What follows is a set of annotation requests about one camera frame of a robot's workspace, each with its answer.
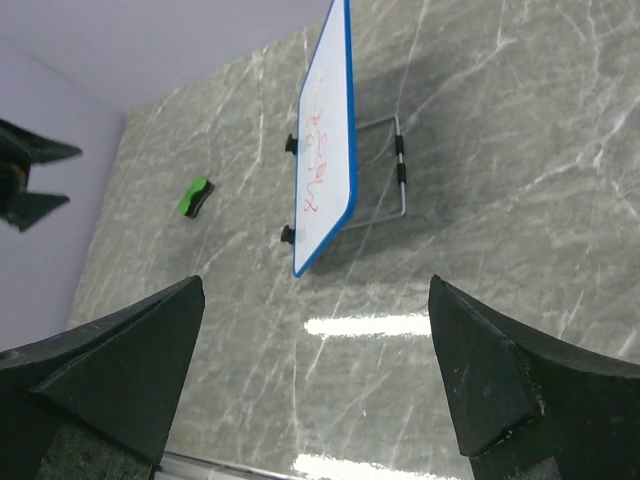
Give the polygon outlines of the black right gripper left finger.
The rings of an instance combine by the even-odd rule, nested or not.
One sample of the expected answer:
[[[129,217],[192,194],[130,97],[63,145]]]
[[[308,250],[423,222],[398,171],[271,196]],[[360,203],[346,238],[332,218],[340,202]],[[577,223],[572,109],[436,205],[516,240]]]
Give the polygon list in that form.
[[[205,307],[200,277],[1,354],[4,479],[147,479]]]

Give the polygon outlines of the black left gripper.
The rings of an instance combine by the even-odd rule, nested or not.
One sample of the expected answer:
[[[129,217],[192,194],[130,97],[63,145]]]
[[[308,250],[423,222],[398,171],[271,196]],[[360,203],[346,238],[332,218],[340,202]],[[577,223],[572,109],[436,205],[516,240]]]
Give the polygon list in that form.
[[[8,121],[1,121],[1,219],[25,232],[54,210],[66,205],[65,195],[21,192],[30,165],[47,164],[83,154],[74,145],[42,137]]]

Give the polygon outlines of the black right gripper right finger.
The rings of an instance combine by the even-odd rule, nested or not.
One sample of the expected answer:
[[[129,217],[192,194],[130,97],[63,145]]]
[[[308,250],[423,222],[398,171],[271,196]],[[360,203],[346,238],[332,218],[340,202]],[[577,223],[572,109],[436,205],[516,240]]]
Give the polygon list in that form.
[[[638,365],[529,327],[439,276],[428,312],[475,478],[638,478]]]

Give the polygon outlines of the green black whiteboard eraser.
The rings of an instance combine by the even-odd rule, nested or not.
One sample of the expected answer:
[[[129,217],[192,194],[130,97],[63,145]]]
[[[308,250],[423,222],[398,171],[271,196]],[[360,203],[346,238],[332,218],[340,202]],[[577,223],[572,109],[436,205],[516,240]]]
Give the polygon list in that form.
[[[214,184],[206,177],[196,177],[178,203],[178,211],[189,219],[195,219],[206,199],[214,191]]]

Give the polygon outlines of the blue framed whiteboard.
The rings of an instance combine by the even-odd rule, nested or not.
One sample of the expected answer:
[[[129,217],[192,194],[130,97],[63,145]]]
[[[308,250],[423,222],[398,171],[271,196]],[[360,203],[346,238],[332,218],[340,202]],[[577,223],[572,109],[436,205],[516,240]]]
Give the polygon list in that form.
[[[351,3],[333,1],[298,98],[293,274],[301,277],[357,201]]]

